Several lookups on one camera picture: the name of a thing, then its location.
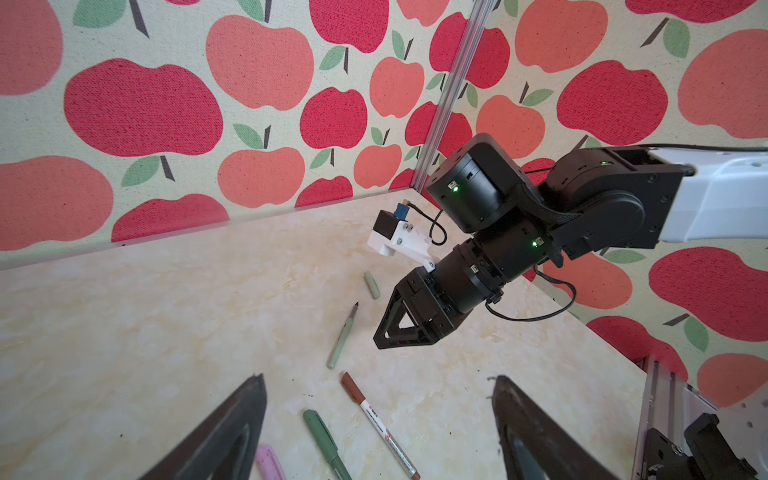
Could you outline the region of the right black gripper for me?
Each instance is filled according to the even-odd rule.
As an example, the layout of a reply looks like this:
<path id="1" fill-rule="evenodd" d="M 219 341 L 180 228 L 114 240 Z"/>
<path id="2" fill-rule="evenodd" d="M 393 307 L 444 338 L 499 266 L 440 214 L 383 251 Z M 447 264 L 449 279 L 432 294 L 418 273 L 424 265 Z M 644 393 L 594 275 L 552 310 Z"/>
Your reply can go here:
<path id="1" fill-rule="evenodd" d="M 463 267 L 417 267 L 395 287 L 373 341 L 380 350 L 434 345 L 458 329 L 473 301 Z"/>

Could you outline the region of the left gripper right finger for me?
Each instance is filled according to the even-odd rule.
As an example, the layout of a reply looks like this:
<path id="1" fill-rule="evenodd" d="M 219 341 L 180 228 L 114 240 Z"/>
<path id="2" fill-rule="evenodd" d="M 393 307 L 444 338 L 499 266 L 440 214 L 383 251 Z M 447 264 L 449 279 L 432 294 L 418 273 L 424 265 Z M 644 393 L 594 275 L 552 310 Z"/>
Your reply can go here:
<path id="1" fill-rule="evenodd" d="M 509 479 L 615 477 L 509 377 L 495 378 L 491 403 Z"/>

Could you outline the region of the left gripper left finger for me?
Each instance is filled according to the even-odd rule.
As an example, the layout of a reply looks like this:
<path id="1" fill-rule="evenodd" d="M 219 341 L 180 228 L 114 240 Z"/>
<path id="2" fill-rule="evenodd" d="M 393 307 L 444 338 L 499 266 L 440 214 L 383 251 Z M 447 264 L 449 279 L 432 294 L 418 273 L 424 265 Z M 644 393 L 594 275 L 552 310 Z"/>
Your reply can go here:
<path id="1" fill-rule="evenodd" d="M 143 477 L 249 478 L 266 407 L 264 376 L 252 375 Z"/>

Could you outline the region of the pink pen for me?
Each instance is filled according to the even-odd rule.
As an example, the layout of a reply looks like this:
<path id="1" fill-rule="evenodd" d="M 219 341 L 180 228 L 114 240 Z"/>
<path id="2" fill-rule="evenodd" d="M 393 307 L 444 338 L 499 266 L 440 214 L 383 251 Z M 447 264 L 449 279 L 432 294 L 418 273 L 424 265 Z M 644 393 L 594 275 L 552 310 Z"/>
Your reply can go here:
<path id="1" fill-rule="evenodd" d="M 267 444 L 261 444 L 257 447 L 255 464 L 263 480 L 286 479 L 274 449 Z"/>

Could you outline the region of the white pen black print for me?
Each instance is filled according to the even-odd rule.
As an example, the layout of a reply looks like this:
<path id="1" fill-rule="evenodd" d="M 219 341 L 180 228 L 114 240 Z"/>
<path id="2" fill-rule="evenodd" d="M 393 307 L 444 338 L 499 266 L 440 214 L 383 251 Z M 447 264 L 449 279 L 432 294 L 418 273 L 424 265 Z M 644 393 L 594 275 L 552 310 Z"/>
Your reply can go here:
<path id="1" fill-rule="evenodd" d="M 358 406 L 361 408 L 366 418 L 374 426 L 374 428 L 376 429 L 376 432 L 382 438 L 387 448 L 391 451 L 391 453 L 397 459 L 399 465 L 402 467 L 402 469 L 404 470 L 408 478 L 411 480 L 421 479 L 421 475 L 418 472 L 418 469 L 415 467 L 413 462 L 407 456 L 407 454 L 405 453 L 403 448 L 400 446 L 400 444 L 398 443 L 396 438 L 393 436 L 393 434 L 386 427 L 383 420 L 375 412 L 371 404 L 368 402 L 367 398 L 362 404 Z"/>

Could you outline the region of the dark green pen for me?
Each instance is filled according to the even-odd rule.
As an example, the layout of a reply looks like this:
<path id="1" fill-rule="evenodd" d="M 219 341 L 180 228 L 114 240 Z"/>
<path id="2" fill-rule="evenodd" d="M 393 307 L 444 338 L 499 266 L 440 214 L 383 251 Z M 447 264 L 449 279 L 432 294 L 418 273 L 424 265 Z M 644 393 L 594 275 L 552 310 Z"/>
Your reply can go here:
<path id="1" fill-rule="evenodd" d="M 302 417 L 336 478 L 351 480 L 352 477 L 340 457 L 338 446 L 319 413 L 316 410 L 307 409 L 302 413 Z"/>

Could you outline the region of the brown pen cap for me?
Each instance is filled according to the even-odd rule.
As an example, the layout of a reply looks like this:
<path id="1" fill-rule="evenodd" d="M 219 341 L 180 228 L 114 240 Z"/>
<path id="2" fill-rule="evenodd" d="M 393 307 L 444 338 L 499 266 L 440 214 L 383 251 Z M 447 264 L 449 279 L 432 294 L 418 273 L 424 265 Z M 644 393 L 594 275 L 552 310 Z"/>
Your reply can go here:
<path id="1" fill-rule="evenodd" d="M 360 405 L 366 400 L 365 395 L 348 372 L 343 373 L 341 377 L 341 385 L 356 404 Z"/>

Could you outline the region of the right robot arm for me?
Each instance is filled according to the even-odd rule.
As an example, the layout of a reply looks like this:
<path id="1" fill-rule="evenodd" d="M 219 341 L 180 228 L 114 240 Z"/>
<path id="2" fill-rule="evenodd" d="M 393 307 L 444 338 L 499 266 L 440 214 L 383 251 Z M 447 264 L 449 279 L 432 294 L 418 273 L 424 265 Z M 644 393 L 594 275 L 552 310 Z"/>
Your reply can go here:
<path id="1" fill-rule="evenodd" d="M 430 237 L 407 220 L 410 203 L 379 213 L 370 246 L 416 262 L 374 334 L 379 349 L 437 343 L 544 263 L 561 266 L 605 248 L 767 234 L 763 148 L 575 149 L 535 184 L 491 136 L 479 134 L 435 171 L 427 189 L 466 239 L 436 258 Z"/>

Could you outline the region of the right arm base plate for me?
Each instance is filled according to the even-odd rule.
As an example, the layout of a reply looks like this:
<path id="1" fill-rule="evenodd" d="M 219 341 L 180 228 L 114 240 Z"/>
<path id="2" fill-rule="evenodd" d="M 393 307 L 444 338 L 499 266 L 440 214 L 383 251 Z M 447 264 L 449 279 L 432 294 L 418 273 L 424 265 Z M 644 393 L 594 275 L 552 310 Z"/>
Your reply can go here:
<path id="1" fill-rule="evenodd" d="M 686 454 L 658 429 L 650 428 L 642 443 L 638 479 L 756 479 L 757 470 L 738 458 L 719 430 L 715 414 L 702 413 L 684 431 Z"/>

